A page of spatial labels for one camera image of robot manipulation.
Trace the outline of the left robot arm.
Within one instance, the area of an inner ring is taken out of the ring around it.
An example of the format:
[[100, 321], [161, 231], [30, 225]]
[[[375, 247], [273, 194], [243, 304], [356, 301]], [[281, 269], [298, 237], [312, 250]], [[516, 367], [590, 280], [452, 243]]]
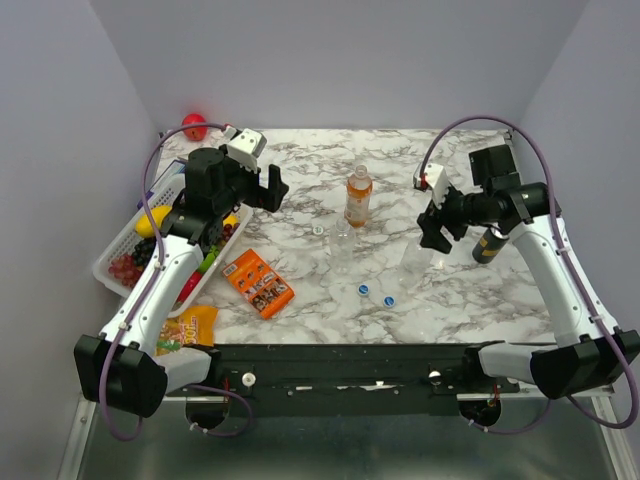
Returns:
[[100, 333], [81, 336], [74, 347], [86, 399], [148, 418], [173, 390], [190, 385], [209, 395], [220, 387], [220, 368], [199, 348], [185, 351], [185, 379], [157, 363], [159, 334], [187, 280], [219, 241], [224, 219], [240, 205], [274, 213], [288, 191], [278, 166], [269, 166], [268, 184], [262, 186], [260, 171], [242, 165], [231, 147], [189, 154], [184, 187], [161, 224], [140, 280]]

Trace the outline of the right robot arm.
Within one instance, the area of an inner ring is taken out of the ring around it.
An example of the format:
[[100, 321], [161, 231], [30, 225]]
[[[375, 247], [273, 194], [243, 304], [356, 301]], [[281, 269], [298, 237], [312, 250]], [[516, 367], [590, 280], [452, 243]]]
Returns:
[[480, 192], [464, 194], [443, 166], [414, 173], [414, 186], [431, 200], [418, 217], [420, 245], [450, 252], [470, 226], [486, 232], [474, 248], [477, 262], [491, 260], [511, 242], [529, 268], [552, 322], [552, 346], [489, 342], [471, 349], [460, 379], [480, 392], [496, 377], [535, 385], [559, 399], [615, 382], [639, 353], [639, 335], [623, 331], [607, 312], [571, 250], [558, 205], [542, 182], [524, 184], [507, 145], [470, 153], [472, 180]]

